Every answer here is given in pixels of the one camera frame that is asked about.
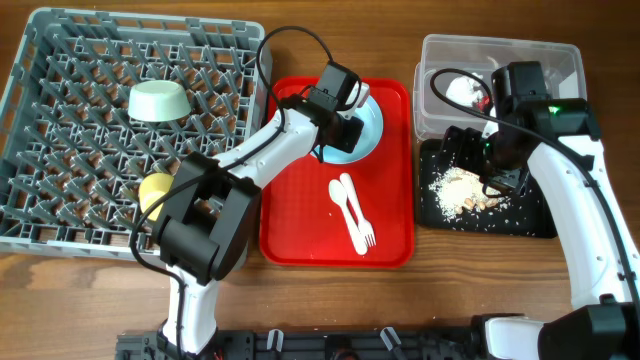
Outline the white plastic spoon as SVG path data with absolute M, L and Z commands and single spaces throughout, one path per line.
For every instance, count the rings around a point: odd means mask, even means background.
M 330 199 L 340 208 L 349 236 L 351 238 L 354 249 L 358 255 L 365 255 L 368 247 L 358 230 L 356 222 L 348 208 L 348 196 L 346 190 L 339 180 L 332 179 L 329 182 Z

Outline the red snack wrapper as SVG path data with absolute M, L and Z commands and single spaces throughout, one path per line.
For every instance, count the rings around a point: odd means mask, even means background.
M 490 96 L 483 96 L 475 102 L 474 107 L 483 113 L 489 113 L 493 108 L 492 98 Z

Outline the food scraps rice and nuts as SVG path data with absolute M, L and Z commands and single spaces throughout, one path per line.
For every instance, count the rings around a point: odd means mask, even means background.
M 480 213 L 495 207 L 506 207 L 509 199 L 498 190 L 487 187 L 479 176 L 458 167 L 436 173 L 428 185 L 435 196 L 436 208 L 445 222 L 457 220 L 465 212 Z

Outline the green saucer plate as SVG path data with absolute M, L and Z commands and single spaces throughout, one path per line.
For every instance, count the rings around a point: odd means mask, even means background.
M 168 122 L 183 118 L 192 111 L 185 88 L 169 80 L 150 80 L 134 85 L 127 113 L 142 122 Z

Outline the white napkin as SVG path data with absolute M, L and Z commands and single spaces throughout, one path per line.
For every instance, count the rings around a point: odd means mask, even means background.
M 445 96 L 459 105 L 474 107 L 476 101 L 487 95 L 479 81 L 462 75 L 449 83 Z

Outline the yellow cup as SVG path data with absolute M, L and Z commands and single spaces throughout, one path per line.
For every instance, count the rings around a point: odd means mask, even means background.
M 145 177 L 138 191 L 139 204 L 142 212 L 146 212 L 158 199 L 171 188 L 174 177 L 166 173 L 154 173 Z

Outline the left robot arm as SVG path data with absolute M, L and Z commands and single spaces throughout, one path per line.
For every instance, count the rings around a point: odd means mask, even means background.
M 163 270 L 173 293 L 159 332 L 163 350 L 196 359 L 217 332 L 219 283 L 236 266 L 258 215 L 262 190 L 315 148 L 354 150 L 364 127 L 353 111 L 331 100 L 294 94 L 265 127 L 236 148 L 206 157 L 188 155 L 174 176 L 141 186 Z

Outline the large light blue plate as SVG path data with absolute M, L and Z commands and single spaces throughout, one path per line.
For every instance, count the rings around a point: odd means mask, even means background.
M 361 107 L 355 110 L 350 121 L 358 118 L 363 122 L 361 135 L 351 153 L 326 146 L 323 149 L 325 163 L 345 165 L 367 157 L 378 145 L 384 130 L 382 111 L 372 95 L 369 95 Z

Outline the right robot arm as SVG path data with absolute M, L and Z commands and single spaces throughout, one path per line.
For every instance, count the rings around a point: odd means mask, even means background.
M 636 359 L 639 252 L 604 165 L 597 121 L 581 99 L 509 96 L 487 138 L 462 140 L 458 164 L 507 194 L 512 173 L 537 182 L 569 270 L 573 310 L 551 322 L 523 316 L 481 321 L 494 359 Z

